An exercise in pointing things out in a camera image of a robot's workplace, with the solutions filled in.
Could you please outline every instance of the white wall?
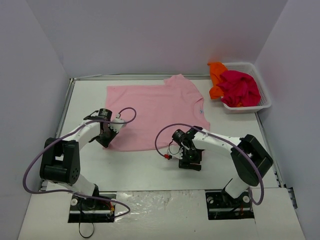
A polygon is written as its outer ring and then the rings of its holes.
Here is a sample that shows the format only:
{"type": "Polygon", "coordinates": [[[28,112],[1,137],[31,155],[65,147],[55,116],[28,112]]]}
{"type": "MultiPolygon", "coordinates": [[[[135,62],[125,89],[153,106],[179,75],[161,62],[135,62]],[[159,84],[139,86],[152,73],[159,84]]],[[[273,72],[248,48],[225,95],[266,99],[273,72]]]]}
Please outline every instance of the white wall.
{"type": "Polygon", "coordinates": [[[27,0],[69,77],[255,62],[287,0],[27,0]]]}
{"type": "Polygon", "coordinates": [[[273,101],[259,115],[308,240],[320,238],[319,9],[289,0],[255,63],[273,101]]]}
{"type": "MultiPolygon", "coordinates": [[[[25,169],[54,136],[67,75],[25,0],[0,1],[0,238],[14,240],[28,207],[25,169]]],[[[29,186],[39,187],[39,168],[29,186]]]]}

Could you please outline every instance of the laundry basket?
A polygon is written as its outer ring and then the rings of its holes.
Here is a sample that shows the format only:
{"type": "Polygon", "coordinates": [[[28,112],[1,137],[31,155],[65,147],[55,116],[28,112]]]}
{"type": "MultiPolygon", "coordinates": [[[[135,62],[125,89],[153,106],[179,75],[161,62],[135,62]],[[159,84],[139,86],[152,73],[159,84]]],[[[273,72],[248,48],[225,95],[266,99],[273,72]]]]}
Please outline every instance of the laundry basket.
{"type": "Polygon", "coordinates": [[[261,95],[261,100],[257,106],[230,107],[224,103],[224,111],[226,114],[256,113],[261,109],[266,109],[271,106],[271,99],[267,92],[266,86],[253,64],[249,62],[229,62],[223,64],[228,70],[235,70],[252,76],[261,95]]]}

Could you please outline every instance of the purple cable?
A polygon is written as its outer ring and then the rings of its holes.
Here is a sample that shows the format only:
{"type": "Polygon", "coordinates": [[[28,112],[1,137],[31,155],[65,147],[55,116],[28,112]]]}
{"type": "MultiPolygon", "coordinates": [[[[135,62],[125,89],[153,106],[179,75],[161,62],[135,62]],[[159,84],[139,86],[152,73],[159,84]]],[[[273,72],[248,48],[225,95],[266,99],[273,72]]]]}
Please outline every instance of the purple cable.
{"type": "Polygon", "coordinates": [[[213,138],[215,138],[215,139],[219,139],[219,140],[221,140],[221,141],[223,141],[223,142],[231,145],[232,147],[234,147],[234,148],[235,148],[239,153],[241,153],[241,154],[245,157],[245,159],[249,162],[249,164],[251,165],[251,167],[252,167],[253,170],[255,171],[255,174],[257,175],[258,180],[259,180],[259,183],[260,183],[261,195],[260,195],[259,201],[256,202],[256,201],[254,200],[252,191],[251,191],[251,189],[250,189],[250,187],[249,187],[249,188],[248,188],[248,191],[249,191],[250,199],[251,199],[252,203],[254,203],[255,205],[260,205],[260,204],[262,203],[262,201],[263,201],[263,199],[264,199],[264,196],[265,196],[265,188],[264,188],[264,183],[263,183],[263,181],[262,181],[262,177],[261,177],[261,174],[260,174],[258,168],[257,168],[256,165],[254,164],[254,162],[251,160],[251,158],[250,158],[243,150],[241,150],[237,145],[235,145],[234,143],[232,143],[231,141],[229,141],[229,140],[227,140],[227,139],[224,139],[224,138],[222,138],[222,137],[219,137],[219,136],[214,135],[214,134],[209,133],[209,132],[206,133],[206,132],[204,132],[204,131],[202,131],[202,130],[194,127],[194,126],[191,126],[191,125],[189,125],[189,124],[185,124],[185,123],[173,123],[173,124],[170,124],[170,125],[162,128],[162,129],[159,131],[159,133],[156,135],[156,137],[155,137],[154,146],[155,146],[155,149],[156,149],[156,151],[158,152],[158,154],[160,154],[161,156],[165,157],[165,155],[162,154],[162,153],[159,151],[159,148],[157,147],[157,140],[158,140],[160,134],[161,134],[164,130],[166,130],[167,128],[170,128],[170,127],[172,127],[172,126],[186,126],[186,127],[192,128],[192,129],[197,130],[198,132],[200,132],[200,133],[202,133],[202,134],[208,134],[210,137],[213,137],[213,138]]]}
{"type": "Polygon", "coordinates": [[[111,203],[115,203],[115,204],[120,204],[122,206],[124,206],[125,208],[128,209],[128,211],[118,214],[117,216],[114,216],[114,218],[118,218],[121,217],[123,215],[126,215],[128,213],[130,213],[131,209],[128,205],[120,202],[120,201],[116,201],[116,200],[111,200],[111,199],[106,199],[106,198],[102,198],[102,197],[96,197],[96,196],[88,196],[88,195],[83,195],[80,194],[78,192],[73,192],[71,190],[68,189],[56,189],[56,190],[49,190],[49,191],[32,191],[31,189],[28,188],[27,186],[27,176],[31,170],[31,168],[33,167],[33,165],[36,163],[36,161],[50,148],[52,148],[52,146],[54,146],[56,143],[60,142],[61,140],[70,137],[74,134],[76,134],[78,131],[80,131],[83,127],[85,127],[85,125],[88,124],[92,124],[92,123],[108,123],[108,124],[128,124],[131,123],[133,120],[135,120],[136,116],[137,116],[137,111],[133,108],[133,107],[126,107],[124,109],[122,109],[119,113],[122,113],[124,110],[127,109],[131,109],[134,111],[134,116],[132,119],[130,119],[129,121],[126,122],[112,122],[112,121],[105,121],[105,120],[92,120],[92,121],[88,121],[83,125],[80,125],[76,130],[74,130],[73,132],[70,132],[62,137],[57,138],[55,141],[53,141],[52,143],[50,143],[48,146],[46,146],[30,163],[30,165],[26,168],[25,173],[23,175],[23,179],[22,179],[22,185],[23,188],[26,192],[30,193],[30,194],[50,194],[50,193],[58,193],[58,192],[65,192],[65,193],[71,193],[74,195],[77,195],[81,198],[88,198],[88,199],[95,199],[95,200],[100,200],[100,201],[105,201],[105,202],[111,202],[111,203]]]}

